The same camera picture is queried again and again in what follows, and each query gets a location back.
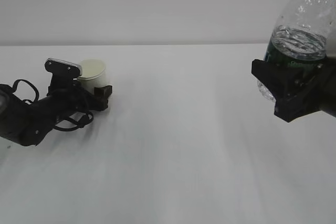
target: white wall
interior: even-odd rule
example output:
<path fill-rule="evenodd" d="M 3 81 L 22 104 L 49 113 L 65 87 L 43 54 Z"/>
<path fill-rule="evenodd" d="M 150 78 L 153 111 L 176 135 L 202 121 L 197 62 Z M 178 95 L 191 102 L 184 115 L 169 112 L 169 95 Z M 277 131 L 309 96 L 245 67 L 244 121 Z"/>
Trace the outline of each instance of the white wall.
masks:
<path fill-rule="evenodd" d="M 266 42 L 288 0 L 0 0 L 0 45 Z"/>

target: black cable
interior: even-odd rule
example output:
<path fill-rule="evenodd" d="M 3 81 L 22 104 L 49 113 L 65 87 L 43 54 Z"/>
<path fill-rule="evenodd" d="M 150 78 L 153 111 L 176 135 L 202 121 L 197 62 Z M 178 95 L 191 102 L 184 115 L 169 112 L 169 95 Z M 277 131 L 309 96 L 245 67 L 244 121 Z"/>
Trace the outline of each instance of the black cable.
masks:
<path fill-rule="evenodd" d="M 16 92 L 16 90 L 17 90 L 17 86 L 19 85 L 20 82 L 24 82 L 24 83 L 28 84 L 28 85 L 34 90 L 34 92 L 35 92 L 35 99 L 34 99 L 33 101 L 28 100 L 28 99 L 23 100 L 23 101 L 24 101 L 24 102 L 28 101 L 28 102 L 30 102 L 30 103 L 37 102 L 38 99 L 40 98 L 40 93 L 38 92 L 38 89 L 37 89 L 31 82 L 29 82 L 29 81 L 27 81 L 27 80 L 23 80 L 23 79 L 16 80 L 16 81 L 14 82 L 14 84 L 13 84 L 13 87 L 12 87 L 12 89 L 11 89 L 11 92 L 12 92 L 12 93 L 15 93 L 15 92 Z"/>
<path fill-rule="evenodd" d="M 75 94 L 80 94 L 82 96 L 82 99 L 83 99 L 84 104 L 85 104 L 85 109 L 83 111 L 76 110 L 75 112 L 84 113 L 85 115 L 83 115 L 79 121 L 76 121 L 75 119 L 73 119 L 71 117 L 62 118 L 63 121 L 68 121 L 68 122 L 70 122 L 70 123 L 72 123 L 76 126 L 72 127 L 72 128 L 62 128 L 62 127 L 58 127 L 58 126 L 55 125 L 54 129 L 57 130 L 57 131 L 63 131 L 63 132 L 75 131 L 77 129 L 84 128 L 86 125 L 92 123 L 92 121 L 93 121 L 93 113 L 89 110 L 90 107 L 89 107 L 88 100 L 85 97 L 85 95 L 83 94 L 82 90 L 78 89 L 78 88 L 75 88 L 75 87 L 72 87 L 72 89 L 74 90 Z M 68 91 L 69 90 L 62 89 L 62 90 L 55 90 L 52 93 L 68 92 Z"/>

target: paper cup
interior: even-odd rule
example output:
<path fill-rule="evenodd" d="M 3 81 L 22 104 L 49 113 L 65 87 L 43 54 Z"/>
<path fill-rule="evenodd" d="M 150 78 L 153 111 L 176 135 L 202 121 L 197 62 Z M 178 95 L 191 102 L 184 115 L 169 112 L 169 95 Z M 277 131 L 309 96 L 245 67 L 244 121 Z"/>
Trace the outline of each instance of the paper cup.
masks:
<path fill-rule="evenodd" d="M 94 88 L 107 86 L 106 65 L 101 60 L 84 60 L 80 63 L 82 75 L 77 78 L 83 88 L 94 94 Z"/>

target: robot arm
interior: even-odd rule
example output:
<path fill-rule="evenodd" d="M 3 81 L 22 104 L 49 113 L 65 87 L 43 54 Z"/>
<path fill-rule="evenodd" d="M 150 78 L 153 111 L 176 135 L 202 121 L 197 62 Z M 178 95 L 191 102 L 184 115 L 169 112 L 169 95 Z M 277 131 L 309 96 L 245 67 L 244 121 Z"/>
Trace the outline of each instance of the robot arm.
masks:
<path fill-rule="evenodd" d="M 53 77 L 47 97 L 39 100 L 38 90 L 26 80 L 15 81 L 13 87 L 0 84 L 0 136 L 23 146 L 38 145 L 53 129 L 74 131 L 93 121 L 94 111 L 108 108 L 112 86 L 95 88 L 94 94 L 85 90 L 77 80 L 81 67 L 71 62 L 48 59 L 45 68 Z M 34 101 L 20 100 L 14 95 L 20 82 L 30 85 L 36 97 Z M 70 116 L 80 112 L 79 121 Z M 61 121 L 75 126 L 60 128 Z"/>
<path fill-rule="evenodd" d="M 252 74 L 276 99 L 275 115 L 286 122 L 324 111 L 336 117 L 336 61 L 325 59 L 307 76 L 302 68 L 252 62 Z"/>

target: white tabletop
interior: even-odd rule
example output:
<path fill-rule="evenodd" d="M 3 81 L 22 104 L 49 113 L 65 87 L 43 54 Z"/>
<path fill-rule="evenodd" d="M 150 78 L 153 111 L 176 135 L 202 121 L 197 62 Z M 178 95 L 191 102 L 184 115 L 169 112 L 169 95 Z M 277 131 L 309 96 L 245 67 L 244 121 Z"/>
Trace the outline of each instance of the white tabletop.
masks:
<path fill-rule="evenodd" d="M 45 94 L 48 57 L 99 58 L 114 88 L 85 129 L 1 142 L 0 223 L 333 223 L 336 119 L 274 117 L 250 74 L 265 49 L 0 47 L 1 83 Z"/>

